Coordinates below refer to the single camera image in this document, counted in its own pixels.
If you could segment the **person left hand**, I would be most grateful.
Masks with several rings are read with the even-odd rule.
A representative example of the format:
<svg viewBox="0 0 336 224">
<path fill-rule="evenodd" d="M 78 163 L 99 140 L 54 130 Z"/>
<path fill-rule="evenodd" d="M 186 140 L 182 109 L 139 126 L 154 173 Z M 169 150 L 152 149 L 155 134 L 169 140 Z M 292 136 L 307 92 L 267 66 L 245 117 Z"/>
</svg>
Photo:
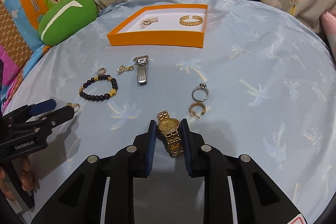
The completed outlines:
<svg viewBox="0 0 336 224">
<path fill-rule="evenodd" d="M 34 175 L 31 170 L 30 159 L 28 157 L 22 157 L 21 166 L 22 172 L 19 178 L 22 183 L 22 189 L 26 192 L 30 192 L 34 189 Z M 6 175 L 6 171 L 1 167 L 1 192 L 7 199 L 14 201 L 15 197 L 13 192 L 5 184 Z"/>
</svg>

